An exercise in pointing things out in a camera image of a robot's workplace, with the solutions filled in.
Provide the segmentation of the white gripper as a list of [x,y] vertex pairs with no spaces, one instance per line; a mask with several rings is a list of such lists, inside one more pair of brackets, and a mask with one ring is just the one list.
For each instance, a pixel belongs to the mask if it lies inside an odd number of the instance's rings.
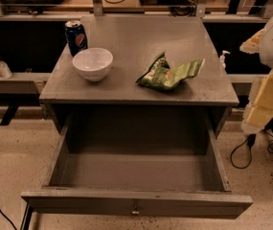
[[[246,54],[256,54],[262,49],[261,29],[244,41],[239,49]],[[241,128],[246,134],[257,134],[273,118],[273,70],[264,77],[256,77],[251,85],[249,104],[242,115]]]

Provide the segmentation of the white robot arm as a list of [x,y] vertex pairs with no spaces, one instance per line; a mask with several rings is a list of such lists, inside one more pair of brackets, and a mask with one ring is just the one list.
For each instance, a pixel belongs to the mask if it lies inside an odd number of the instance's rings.
[[256,77],[251,85],[249,103],[243,113],[241,128],[246,134],[257,134],[273,118],[273,16],[265,26],[244,41],[239,49],[260,56],[260,62],[271,71]]

